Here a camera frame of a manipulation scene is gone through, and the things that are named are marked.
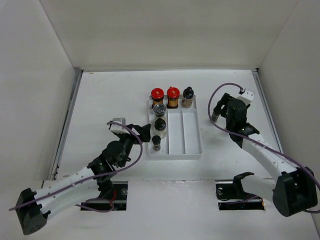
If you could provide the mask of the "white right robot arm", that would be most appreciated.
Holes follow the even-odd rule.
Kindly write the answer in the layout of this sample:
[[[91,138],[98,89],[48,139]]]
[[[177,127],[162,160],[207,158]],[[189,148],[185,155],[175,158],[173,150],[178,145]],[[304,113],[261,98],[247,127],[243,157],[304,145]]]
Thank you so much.
[[[300,212],[310,213],[318,205],[317,190],[320,188],[314,173],[283,153],[270,147],[260,132],[247,121],[251,98],[233,97],[224,93],[213,108],[211,121],[225,118],[224,132],[242,150],[249,153],[269,173],[271,181],[252,172],[233,177],[226,199],[245,201],[252,197],[271,201],[278,212],[290,217]]]

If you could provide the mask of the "black-top brown chunk grinder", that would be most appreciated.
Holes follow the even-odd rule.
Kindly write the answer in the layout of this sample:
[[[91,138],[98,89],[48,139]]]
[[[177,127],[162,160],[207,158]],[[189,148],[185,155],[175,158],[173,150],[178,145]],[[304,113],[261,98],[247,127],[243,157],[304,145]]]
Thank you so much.
[[[194,99],[194,90],[191,86],[188,86],[183,90],[181,105],[184,108],[190,108]]]

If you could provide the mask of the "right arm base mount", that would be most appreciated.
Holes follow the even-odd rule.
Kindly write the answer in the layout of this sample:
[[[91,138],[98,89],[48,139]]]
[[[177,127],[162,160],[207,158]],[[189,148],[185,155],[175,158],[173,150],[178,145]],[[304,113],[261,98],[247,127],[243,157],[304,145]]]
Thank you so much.
[[[252,172],[244,172],[233,177],[232,180],[216,180],[215,196],[220,211],[264,211],[265,205],[261,197],[245,192],[242,180],[253,176]]]

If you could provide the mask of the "red-lid sauce jar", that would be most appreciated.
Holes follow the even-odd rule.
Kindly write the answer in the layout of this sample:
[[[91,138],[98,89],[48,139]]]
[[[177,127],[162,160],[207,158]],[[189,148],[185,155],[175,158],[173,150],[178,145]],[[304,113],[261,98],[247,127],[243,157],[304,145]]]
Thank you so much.
[[[151,93],[151,99],[152,99],[152,108],[156,105],[156,104],[162,104],[163,103],[163,99],[164,99],[164,91],[161,88],[154,88]]]
[[[180,90],[176,87],[169,87],[167,90],[167,107],[176,109],[179,106]]]

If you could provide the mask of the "small black-lid spice jar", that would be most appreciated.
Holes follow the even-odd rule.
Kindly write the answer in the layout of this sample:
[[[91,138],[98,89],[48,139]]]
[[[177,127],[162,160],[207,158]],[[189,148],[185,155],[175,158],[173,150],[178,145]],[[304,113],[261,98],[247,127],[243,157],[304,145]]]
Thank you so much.
[[[221,109],[220,107],[215,107],[215,108],[213,109],[213,112],[212,112],[212,115],[211,115],[211,120],[212,120],[214,123],[217,122],[219,116],[221,115],[221,110],[222,110],[222,109]]]
[[[151,139],[152,141],[152,148],[154,151],[160,151],[161,150],[161,137],[159,135],[154,135]]]

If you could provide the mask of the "black-top white powder grinder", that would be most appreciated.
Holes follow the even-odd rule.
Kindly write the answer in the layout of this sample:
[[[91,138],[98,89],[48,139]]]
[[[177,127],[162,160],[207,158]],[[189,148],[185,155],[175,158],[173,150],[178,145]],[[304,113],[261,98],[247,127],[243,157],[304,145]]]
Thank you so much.
[[[157,118],[154,121],[153,132],[155,136],[164,139],[167,135],[167,123],[163,118]]]

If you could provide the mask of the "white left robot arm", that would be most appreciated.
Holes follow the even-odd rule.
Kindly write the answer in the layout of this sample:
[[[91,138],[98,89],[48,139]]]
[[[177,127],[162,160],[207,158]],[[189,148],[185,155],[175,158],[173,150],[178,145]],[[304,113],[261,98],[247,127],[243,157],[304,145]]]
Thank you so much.
[[[108,122],[109,130],[118,138],[75,174],[38,190],[20,192],[15,207],[22,233],[31,235],[62,211],[87,200],[108,199],[112,195],[112,177],[135,164],[130,153],[134,145],[143,147],[151,140],[151,125],[125,125]]]

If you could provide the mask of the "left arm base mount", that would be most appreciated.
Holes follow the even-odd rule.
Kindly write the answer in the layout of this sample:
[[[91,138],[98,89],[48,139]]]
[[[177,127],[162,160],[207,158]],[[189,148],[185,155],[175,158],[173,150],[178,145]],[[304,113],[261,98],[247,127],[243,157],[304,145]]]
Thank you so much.
[[[99,197],[82,202],[79,207],[81,211],[94,211],[108,213],[112,211],[126,211],[128,197],[127,181],[113,182],[112,190],[100,194]]]

